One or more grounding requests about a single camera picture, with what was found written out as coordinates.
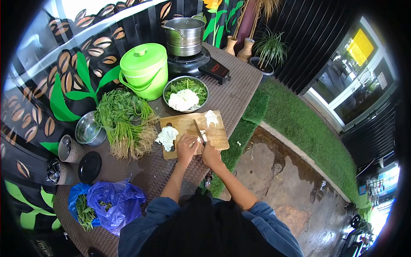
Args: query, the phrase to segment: small bowl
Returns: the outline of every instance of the small bowl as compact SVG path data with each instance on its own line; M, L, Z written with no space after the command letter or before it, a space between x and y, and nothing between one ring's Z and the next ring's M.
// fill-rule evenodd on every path
M74 132L77 142L97 147L106 139L107 133L94 122L94 111L84 114Z
M194 109L189 109L189 110L186 110L186 111L182 111L183 113L194 112L194 111L200 109L201 107L203 107L203 106L207 103L208 98L210 97L210 92L208 91L208 87L204 84L204 82L202 82L202 81L199 80L198 78L194 78L194 77L191 77L191 76L181 76L181 77L177 77L177 78L174 78L174 79L170 80L170 81L166 84L166 86L164 87L164 90L163 90L163 99L164 99L164 101L166 102L166 104L169 105L169 103L166 101L166 93L171 90L171 83L172 83L172 82L175 82L176 80L182 80L182 79L193 79L193 80L197 80L198 82L200 82L201 84L204 85L205 90L207 91L207 98L205 99L204 103L203 103L201 106L199 106L199 107L197 107L197 108L194 108Z

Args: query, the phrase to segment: black stove burner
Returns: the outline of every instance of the black stove burner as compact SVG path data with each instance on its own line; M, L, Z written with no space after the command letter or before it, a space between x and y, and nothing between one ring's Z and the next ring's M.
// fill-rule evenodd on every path
M169 80L180 76L201 77L209 75L222 85L230 80L230 71L219 62L211 58L210 52L203 47L201 52L193 56L168 55L167 59Z

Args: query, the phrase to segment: pot handle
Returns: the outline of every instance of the pot handle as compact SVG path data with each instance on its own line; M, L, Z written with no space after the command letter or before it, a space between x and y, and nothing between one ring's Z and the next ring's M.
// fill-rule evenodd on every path
M165 28L165 29L168 29L168 30L174 30L174 31L178 32L182 38L184 38L184 34L180 30L177 30L177 29L171 28L171 27L167 27L165 25L163 25L162 27Z
M203 17L200 14L193 15L193 16L191 16L191 18L201 20L201 21L203 20Z

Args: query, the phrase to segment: hand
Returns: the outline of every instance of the hand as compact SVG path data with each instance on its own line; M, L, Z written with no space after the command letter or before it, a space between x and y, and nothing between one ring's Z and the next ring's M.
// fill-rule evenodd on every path
M199 142L197 141L198 137L190 137L186 133L180 138L177 145L177 158L178 162L184 165L185 167L188 166L191 159L193 158L197 147L199 146Z
M201 148L201 154L204 164L208 166L210 169L212 169L214 172L216 171L216 168L219 165L224 165L223 161L221 161L220 152L214 146L211 145L210 141L207 141L205 147Z

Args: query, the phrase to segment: concrete floor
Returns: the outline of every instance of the concrete floor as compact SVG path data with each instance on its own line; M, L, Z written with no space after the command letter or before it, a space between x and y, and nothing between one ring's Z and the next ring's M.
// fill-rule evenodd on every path
M345 201L328 184L321 191L323 178L282 142L257 127L234 174L275 210L305 256L339 255L350 222ZM227 189L220 198L231 198Z

